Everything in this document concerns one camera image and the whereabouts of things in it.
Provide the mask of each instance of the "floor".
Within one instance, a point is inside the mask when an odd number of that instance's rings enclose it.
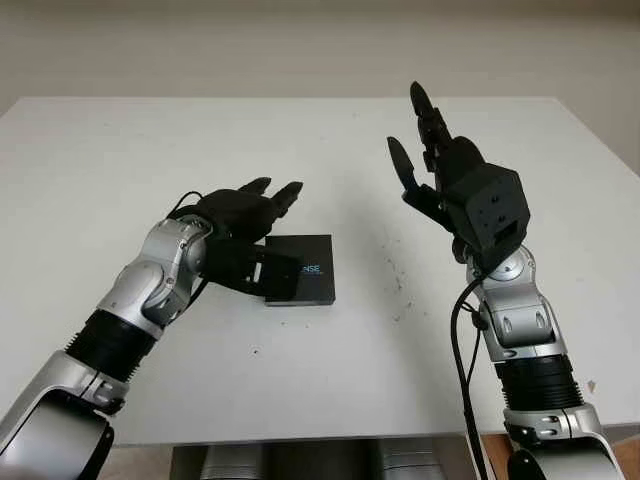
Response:
[[[610,436],[611,441],[614,442],[614,451],[626,480],[640,480],[640,437],[638,435],[626,439],[619,437],[635,433],[637,430],[637,427],[631,427],[631,429],[622,428],[619,432],[615,432]],[[506,435],[485,435],[483,439],[496,480],[507,480],[506,462],[511,453],[511,445],[508,438]],[[457,456],[455,448],[459,450],[459,445],[453,445],[453,451],[451,447],[448,447],[449,452],[447,452],[447,444],[444,443],[443,445],[444,448],[441,447],[440,455],[451,458]],[[130,478],[169,480],[172,451],[173,449],[170,447],[113,449],[99,480],[124,480]],[[449,477],[451,477],[451,474],[456,477],[455,472],[449,473]]]

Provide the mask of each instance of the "black box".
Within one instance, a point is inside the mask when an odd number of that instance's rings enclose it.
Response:
[[[266,246],[279,253],[299,257],[302,261],[295,296],[290,300],[267,297],[267,305],[331,305],[335,301],[331,235],[269,236]]]

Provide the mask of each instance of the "table surface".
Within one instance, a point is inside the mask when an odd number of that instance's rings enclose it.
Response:
[[[640,421],[640,179],[554,99],[437,103],[454,134],[520,173],[526,245],[585,399],[604,424]],[[420,164],[407,99],[21,99],[0,118],[0,414],[183,192],[268,175],[305,182],[275,234],[333,235],[335,304],[208,287],[143,361],[116,441],[462,431],[448,332],[465,269],[401,201],[387,135]],[[502,430],[484,346],[472,395],[480,429]]]

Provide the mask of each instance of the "robotic hand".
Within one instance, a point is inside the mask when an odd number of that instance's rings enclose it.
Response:
[[[503,384],[504,424],[518,446],[509,460],[509,478],[624,478],[594,407],[582,400],[551,305],[535,284],[534,258],[521,245],[530,214],[518,174],[486,163],[469,139],[452,139],[416,82],[411,101],[436,188],[418,186],[400,142],[387,140],[404,201],[451,232],[456,260],[467,264],[469,284],[451,314],[451,340],[480,477],[486,479],[487,472],[469,395],[473,362],[465,374],[458,346],[461,309],[472,313],[478,334],[483,331]],[[480,302],[477,311],[466,303],[471,292]]]
[[[189,192],[151,229],[82,331],[0,422],[0,479],[96,478],[113,443],[109,416],[124,405],[131,376],[208,282],[252,295],[295,293],[300,262],[254,242],[287,213],[302,183],[268,198],[270,181]],[[180,207],[192,193],[198,203]]]

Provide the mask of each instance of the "robot forearm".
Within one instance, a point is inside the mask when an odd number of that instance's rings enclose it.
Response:
[[[108,416],[204,263],[201,221],[163,220],[84,328],[55,352],[0,423],[0,478],[92,478],[113,442]]]
[[[467,278],[477,275],[469,262]],[[535,261],[520,247],[475,294],[484,338],[507,402],[505,427],[520,450],[511,478],[623,478],[595,408],[582,400],[551,305],[535,284]],[[558,461],[562,452],[564,460]]]

